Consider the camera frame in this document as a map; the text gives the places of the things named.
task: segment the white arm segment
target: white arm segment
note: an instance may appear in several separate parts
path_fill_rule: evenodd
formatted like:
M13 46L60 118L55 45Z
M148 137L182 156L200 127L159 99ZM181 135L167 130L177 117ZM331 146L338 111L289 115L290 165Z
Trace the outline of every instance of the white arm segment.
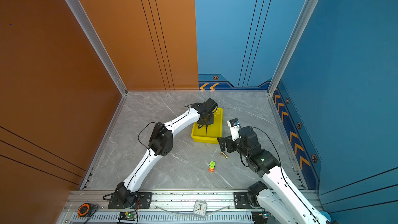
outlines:
M258 204L270 212L281 223L295 224L295 217L279 199L276 199L270 189L260 191L257 196Z
M227 121L229 131L231 132L231 137L232 141L235 141L239 138L239 129L240 129L240 124L238 122L238 125L232 127L230 121Z
M289 179L283 168L275 166L270 169L269 172L269 174L264 174L263 180L270 188L276 191L278 196L281 197L282 201L286 204L286 207L290 210L293 218L295 218L295 220L290 219L290 221L285 221L286 218L280 216L288 215L286 211L281 211L279 213L277 209L276 212L272 212L272 210L270 209L271 214L276 216L281 224L295 224L295 222L298 222L299 224L317 224L317 221L319 221L319 223L321 224L326 223L327 218L322 215L318 210L316 210L316 208L302 195L302 193ZM264 200L264 194L262 194L263 191L265 190L262 190L257 196L257 201L259 202L261 207L264 207L266 210L268 210L267 207L269 207L270 204L268 200ZM306 207L310 209L310 211L315 215L316 220L310 214Z
M172 131L173 137L175 137L182 129L198 120L199 113L195 109L190 108L172 121L164 123L164 125L168 130ZM127 190L130 190L130 192L138 191L145 177L147 177L156 162L161 158L162 156L155 156L155 152L152 149L147 150L132 173L124 180L124 185Z
M185 113L176 117L172 121L164 123L164 126L171 130L173 133L173 137L176 136L178 132L180 132L185 127L189 126L192 123L195 123L199 120L199 113L193 108L189 108Z
M151 149L145 152L144 157L132 171L132 173L124 180L124 185L130 192L136 192L140 189L142 182L147 177L153 166L162 156L155 156L155 152Z

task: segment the orange wall panel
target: orange wall panel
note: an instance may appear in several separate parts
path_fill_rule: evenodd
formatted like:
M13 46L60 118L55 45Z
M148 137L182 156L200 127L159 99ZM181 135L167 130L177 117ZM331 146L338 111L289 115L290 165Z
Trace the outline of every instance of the orange wall panel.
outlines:
M0 0L0 9L1 222L52 224L121 94L65 0Z
M80 0L128 90L197 89L195 0Z

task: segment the screw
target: screw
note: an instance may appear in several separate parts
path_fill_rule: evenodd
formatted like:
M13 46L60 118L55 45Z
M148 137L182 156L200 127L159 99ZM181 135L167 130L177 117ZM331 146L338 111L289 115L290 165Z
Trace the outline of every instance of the screw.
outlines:
M225 158L228 158L228 156L225 154L225 152L221 153Z

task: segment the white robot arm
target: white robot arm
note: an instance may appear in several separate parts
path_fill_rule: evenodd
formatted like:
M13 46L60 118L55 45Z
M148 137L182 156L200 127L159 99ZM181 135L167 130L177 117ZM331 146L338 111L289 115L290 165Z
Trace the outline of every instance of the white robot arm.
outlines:
M199 124L199 128L213 124L213 114L218 105L214 100L208 99L206 102L194 103L187 107L188 110L185 113L172 121L164 124L161 122L155 124L144 157L132 173L116 187L115 196L123 203L124 208L130 208L134 205L137 191L140 189L145 177L147 177L157 161L172 150L173 137L194 122Z
M163 124L164 128L167 131L170 131L172 137L175 137L178 132L180 132L185 127L189 126L190 124L197 122L199 120L200 114L197 110L193 108L189 108L185 113L181 116L176 117L172 121L166 122ZM159 130L157 127L160 127L159 124L155 126L156 132ZM140 189L142 182L144 181L145 177L147 177L148 173L152 170L154 165L159 161L162 156L165 156L165 153L169 153L172 149L172 140L170 141L171 146L164 148L164 152L162 152L161 156L156 155L154 149L154 145L149 144L150 148L147 149L145 152L144 157L132 171L132 173L123 181L124 186L130 192L136 192Z
M124 208L134 205L137 191L147 174L162 156L166 156L171 151L173 137L194 122L197 122L199 127L212 124L216 107L218 107L217 103L208 99L203 103L192 104L185 113L172 121L155 124L144 157L115 190L115 196L123 203ZM282 199L282 201L278 200L268 187L259 181L248 188L248 198L252 207L264 208L281 224L330 223L291 182L281 167L280 161L270 152L261 149L257 135L253 131L256 127L241 128L238 119L228 121L228 126L231 136L217 138L221 151L225 152L226 149L228 152L238 151L246 158L248 166L245 166L256 172Z
M259 181L248 188L251 206L264 208L274 215L281 224L338 224L336 221L329 222L302 195L281 167L279 159L261 149L257 135L253 131L253 128L258 128L241 128L236 118L228 121L228 126L231 136L218 138L221 151L224 152L225 148L228 152L238 151L241 156L246 158L248 166L245 166L250 167L265 182L264 184ZM274 197L267 186L273 189L282 201Z

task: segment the marble floor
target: marble floor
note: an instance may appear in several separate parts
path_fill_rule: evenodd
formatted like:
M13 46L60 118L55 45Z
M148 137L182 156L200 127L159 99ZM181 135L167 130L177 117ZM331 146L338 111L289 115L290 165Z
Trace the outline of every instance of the marble floor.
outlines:
M223 113L223 136L229 136L227 120L238 118L242 127L254 126L265 131L281 156L282 166L297 187L298 173L286 151L281 134L264 91L162 91L127 94L122 111L106 143L86 189L114 189L135 168L145 153L138 133L149 122L165 123L186 111L187 104L214 99ZM148 144L153 124L140 135ZM226 159L218 144L197 143L191 137L192 125L173 138L172 151L154 166L142 184L142 189L170 188L234 188L245 189L260 181L260 177L242 165L239 154ZM277 157L265 135L256 132L261 147ZM210 161L216 162L215 172L209 172Z

